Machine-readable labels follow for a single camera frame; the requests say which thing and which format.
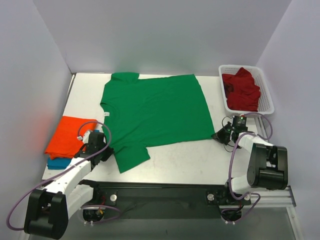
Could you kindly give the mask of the green t-shirt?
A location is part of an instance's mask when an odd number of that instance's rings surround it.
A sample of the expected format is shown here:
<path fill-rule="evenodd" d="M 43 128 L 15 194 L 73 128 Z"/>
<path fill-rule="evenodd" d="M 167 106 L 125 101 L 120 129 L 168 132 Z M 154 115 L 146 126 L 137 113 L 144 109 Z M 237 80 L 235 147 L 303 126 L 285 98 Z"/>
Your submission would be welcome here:
<path fill-rule="evenodd" d="M 193 74 L 141 79 L 135 72 L 113 73 L 100 106 L 121 173 L 149 160 L 150 147 L 208 140 L 215 133 Z"/>

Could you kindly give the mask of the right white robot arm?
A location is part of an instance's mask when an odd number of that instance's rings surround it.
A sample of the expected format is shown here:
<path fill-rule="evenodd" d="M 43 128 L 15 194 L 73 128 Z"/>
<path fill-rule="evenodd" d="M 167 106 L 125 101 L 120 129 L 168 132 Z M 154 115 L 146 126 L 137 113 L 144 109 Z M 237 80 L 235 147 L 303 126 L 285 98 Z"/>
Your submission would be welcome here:
<path fill-rule="evenodd" d="M 251 189 L 284 190 L 288 186 L 288 150 L 267 142 L 266 139 L 253 132 L 236 132 L 231 127 L 224 127 L 212 138 L 223 144 L 234 140 L 231 152 L 228 180 L 221 192 L 222 200 L 227 204 L 244 198 Z M 238 148 L 249 153 L 246 174 L 232 177 L 232 168 Z"/>

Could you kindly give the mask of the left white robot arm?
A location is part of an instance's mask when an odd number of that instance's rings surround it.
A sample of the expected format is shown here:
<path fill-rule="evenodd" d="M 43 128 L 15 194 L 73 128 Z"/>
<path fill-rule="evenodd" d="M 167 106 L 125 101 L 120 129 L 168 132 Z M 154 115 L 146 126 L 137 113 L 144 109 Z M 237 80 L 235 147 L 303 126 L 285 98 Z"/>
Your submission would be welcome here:
<path fill-rule="evenodd" d="M 82 206 L 101 204 L 103 197 L 99 184 L 85 177 L 113 153 L 102 132 L 87 132 L 85 143 L 65 171 L 57 179 L 50 180 L 44 188 L 30 193 L 24 232 L 59 240 L 71 216 Z"/>

